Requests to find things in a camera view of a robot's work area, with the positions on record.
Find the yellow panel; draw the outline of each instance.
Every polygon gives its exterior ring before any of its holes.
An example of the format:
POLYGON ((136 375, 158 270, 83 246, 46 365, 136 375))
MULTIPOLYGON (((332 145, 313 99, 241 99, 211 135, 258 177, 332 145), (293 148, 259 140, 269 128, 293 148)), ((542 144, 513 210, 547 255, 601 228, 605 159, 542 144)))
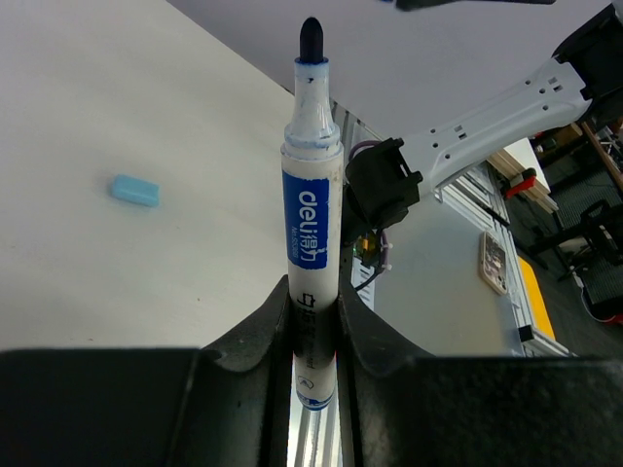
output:
POLYGON ((519 259, 519 264, 522 267, 522 274, 524 275, 524 281, 526 282, 526 288, 528 289, 528 297, 530 298, 532 312, 534 313, 534 319, 536 320, 536 329, 555 341, 556 336, 554 336, 552 323, 549 321, 547 308, 545 308, 545 302, 543 301, 541 291, 538 288, 538 281, 536 280, 532 266, 521 258, 519 259))

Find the eraser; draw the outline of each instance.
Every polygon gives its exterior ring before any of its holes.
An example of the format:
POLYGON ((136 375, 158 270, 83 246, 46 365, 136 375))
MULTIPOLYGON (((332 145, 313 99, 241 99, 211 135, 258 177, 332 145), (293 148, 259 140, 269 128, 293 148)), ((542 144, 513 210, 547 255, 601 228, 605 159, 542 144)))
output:
POLYGON ((158 185, 128 175, 117 175, 110 192, 113 198, 134 204, 150 207, 156 207, 160 204, 160 187, 158 185))

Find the white table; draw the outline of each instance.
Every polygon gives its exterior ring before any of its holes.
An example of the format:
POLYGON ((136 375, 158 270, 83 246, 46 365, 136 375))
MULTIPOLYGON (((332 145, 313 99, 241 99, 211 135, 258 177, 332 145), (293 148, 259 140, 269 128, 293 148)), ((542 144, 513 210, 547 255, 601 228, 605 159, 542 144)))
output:
POLYGON ((0 347, 202 345, 266 299, 285 90, 166 2, 5 2, 0 42, 0 347))

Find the deli logo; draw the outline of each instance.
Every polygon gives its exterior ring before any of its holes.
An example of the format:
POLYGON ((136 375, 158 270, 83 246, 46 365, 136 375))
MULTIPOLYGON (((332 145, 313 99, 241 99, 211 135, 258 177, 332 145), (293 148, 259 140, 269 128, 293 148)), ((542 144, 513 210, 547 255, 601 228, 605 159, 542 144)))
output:
POLYGON ((327 266, 329 180, 305 180, 283 172, 288 259, 303 269, 327 266))

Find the white pen barrel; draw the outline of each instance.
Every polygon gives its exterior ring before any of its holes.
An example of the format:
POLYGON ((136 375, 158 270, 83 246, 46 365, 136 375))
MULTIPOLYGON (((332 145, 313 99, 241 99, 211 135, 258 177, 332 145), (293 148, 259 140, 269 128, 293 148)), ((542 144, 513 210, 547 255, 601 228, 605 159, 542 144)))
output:
POLYGON ((294 305, 295 384, 320 410, 335 389, 344 148, 328 99, 328 62, 297 62, 296 99, 281 147, 288 282, 294 305))

